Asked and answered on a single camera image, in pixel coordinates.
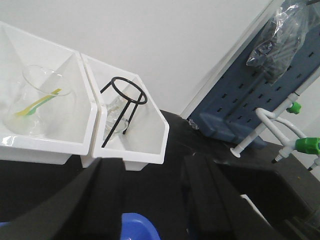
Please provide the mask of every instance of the white plastic tray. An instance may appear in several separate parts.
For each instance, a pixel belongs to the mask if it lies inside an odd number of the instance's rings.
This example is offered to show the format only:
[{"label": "white plastic tray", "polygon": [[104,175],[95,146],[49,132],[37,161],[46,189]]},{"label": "white plastic tray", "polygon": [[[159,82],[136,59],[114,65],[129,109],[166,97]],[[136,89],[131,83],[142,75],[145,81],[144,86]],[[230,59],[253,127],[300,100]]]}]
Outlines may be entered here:
[{"label": "white plastic tray", "polygon": [[[17,91],[17,80],[27,65],[40,65],[63,74],[74,90],[73,116],[51,135],[19,135],[3,124]],[[1,160],[64,164],[71,154],[87,155],[97,110],[79,52],[0,22]]]},{"label": "white plastic tray", "polygon": [[[89,154],[81,157],[82,165],[88,167],[96,158],[122,158],[126,170],[129,171],[140,171],[148,163],[162,164],[168,140],[169,125],[140,77],[84,54],[82,54],[82,59],[98,105],[98,115]],[[136,83],[146,93],[148,102],[137,107],[126,134],[116,136],[102,148],[107,120],[106,104],[111,103],[117,97],[117,94],[114,94],[112,86],[103,94],[100,93],[100,90],[113,77],[124,77]],[[120,90],[127,87],[125,84],[117,84],[117,86]],[[126,112],[127,115],[130,115],[133,106],[134,104],[130,105]]]}]

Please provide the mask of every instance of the green valve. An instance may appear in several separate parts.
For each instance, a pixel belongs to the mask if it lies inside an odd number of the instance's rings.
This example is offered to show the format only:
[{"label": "green valve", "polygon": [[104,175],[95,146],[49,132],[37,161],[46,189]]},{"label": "green valve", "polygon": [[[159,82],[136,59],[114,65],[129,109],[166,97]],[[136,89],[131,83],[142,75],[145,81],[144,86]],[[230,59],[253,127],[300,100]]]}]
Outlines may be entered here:
[{"label": "green valve", "polygon": [[286,111],[290,114],[299,114],[301,109],[301,105],[296,101],[292,103],[290,108],[287,108]]},{"label": "green valve", "polygon": [[319,137],[305,137],[295,141],[295,149],[300,153],[305,154],[320,154]]}]

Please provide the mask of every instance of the black wire stand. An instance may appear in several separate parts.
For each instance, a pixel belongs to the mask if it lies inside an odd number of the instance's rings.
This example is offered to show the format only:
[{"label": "black wire stand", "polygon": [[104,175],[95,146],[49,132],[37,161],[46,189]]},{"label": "black wire stand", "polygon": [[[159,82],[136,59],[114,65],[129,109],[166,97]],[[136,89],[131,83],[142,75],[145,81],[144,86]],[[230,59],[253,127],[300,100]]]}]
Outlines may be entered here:
[{"label": "black wire stand", "polygon": [[[121,81],[124,81],[124,82],[127,82],[128,84],[132,85],[133,87],[135,87],[139,92],[140,92],[140,95],[138,97],[137,100],[134,100],[130,97],[128,97],[127,95],[125,95],[123,92],[121,92],[119,90],[119,88],[117,88],[116,84],[115,84],[115,81],[116,80],[121,80]],[[100,90],[100,93],[102,94],[108,87],[112,86],[113,89],[121,96],[123,97],[125,100],[127,100],[127,103],[125,104],[124,108],[122,109],[119,117],[117,118],[117,120],[115,121],[111,131],[109,132],[108,136],[106,137],[106,139],[104,140],[103,144],[102,144],[102,148],[104,148],[107,144],[107,142],[109,141],[109,139],[111,138],[112,134],[114,133],[115,129],[117,128],[118,124],[120,123],[121,119],[123,118],[123,116],[125,115],[125,112],[127,111],[128,107],[130,104],[135,104],[135,106],[133,107],[133,110],[132,110],[132,113],[128,119],[128,126],[126,128],[126,130],[124,130],[122,133],[123,134],[126,134],[126,131],[130,125],[130,122],[137,110],[137,107],[138,105],[144,105],[147,103],[148,101],[148,98],[147,98],[147,95],[146,93],[141,89],[141,87],[139,87],[137,84],[135,84],[134,82],[124,78],[124,77],[121,77],[121,76],[115,76],[111,79],[111,81],[105,85],[101,90]]]}]

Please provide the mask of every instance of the glass beaker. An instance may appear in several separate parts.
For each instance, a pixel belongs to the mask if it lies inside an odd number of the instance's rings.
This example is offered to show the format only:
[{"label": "glass beaker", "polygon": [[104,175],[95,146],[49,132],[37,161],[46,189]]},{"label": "glass beaker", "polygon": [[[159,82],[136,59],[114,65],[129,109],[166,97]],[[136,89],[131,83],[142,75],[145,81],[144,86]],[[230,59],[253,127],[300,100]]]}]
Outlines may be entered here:
[{"label": "glass beaker", "polygon": [[39,65],[22,71],[24,82],[3,122],[16,134],[39,135],[57,131],[65,116],[73,111],[70,83],[58,72]]}]

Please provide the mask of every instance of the blue pegboard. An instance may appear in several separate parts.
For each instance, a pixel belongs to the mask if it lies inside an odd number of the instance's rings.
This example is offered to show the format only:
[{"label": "blue pegboard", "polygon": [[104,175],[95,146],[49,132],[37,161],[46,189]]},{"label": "blue pegboard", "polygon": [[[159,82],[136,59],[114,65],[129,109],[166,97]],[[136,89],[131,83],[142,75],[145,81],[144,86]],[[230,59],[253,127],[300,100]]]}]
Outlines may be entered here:
[{"label": "blue pegboard", "polygon": [[[257,36],[233,62],[190,115],[199,130],[206,135],[230,143],[240,143],[261,121],[255,109],[273,111],[293,93],[320,65],[320,26],[306,36],[304,45],[296,53],[286,73],[273,85],[263,74],[246,65]],[[254,147],[265,142],[257,138]]]}]

